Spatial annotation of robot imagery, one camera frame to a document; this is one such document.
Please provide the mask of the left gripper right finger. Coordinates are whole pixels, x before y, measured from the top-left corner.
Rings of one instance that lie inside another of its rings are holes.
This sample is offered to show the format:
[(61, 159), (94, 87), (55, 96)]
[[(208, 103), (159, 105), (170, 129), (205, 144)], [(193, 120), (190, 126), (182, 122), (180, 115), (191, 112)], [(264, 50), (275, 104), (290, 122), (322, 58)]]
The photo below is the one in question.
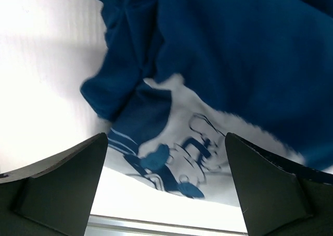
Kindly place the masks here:
[(248, 235), (332, 235), (332, 174), (233, 133), (225, 147)]

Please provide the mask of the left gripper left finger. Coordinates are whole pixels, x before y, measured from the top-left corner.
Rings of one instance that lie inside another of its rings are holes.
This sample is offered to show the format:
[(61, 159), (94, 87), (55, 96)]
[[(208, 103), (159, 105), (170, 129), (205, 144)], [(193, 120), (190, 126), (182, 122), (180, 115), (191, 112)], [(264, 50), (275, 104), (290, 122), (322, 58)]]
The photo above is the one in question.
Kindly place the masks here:
[(1, 174), (1, 235), (84, 235), (108, 139), (99, 133)]

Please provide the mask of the navy blue t-shirt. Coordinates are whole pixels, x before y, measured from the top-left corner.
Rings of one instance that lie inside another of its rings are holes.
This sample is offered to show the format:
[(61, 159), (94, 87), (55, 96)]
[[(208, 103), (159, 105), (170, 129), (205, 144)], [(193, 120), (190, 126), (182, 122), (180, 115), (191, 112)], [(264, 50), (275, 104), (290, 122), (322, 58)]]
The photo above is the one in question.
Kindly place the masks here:
[(81, 94), (106, 166), (238, 206), (225, 137), (332, 165), (332, 0), (98, 0), (107, 52)]

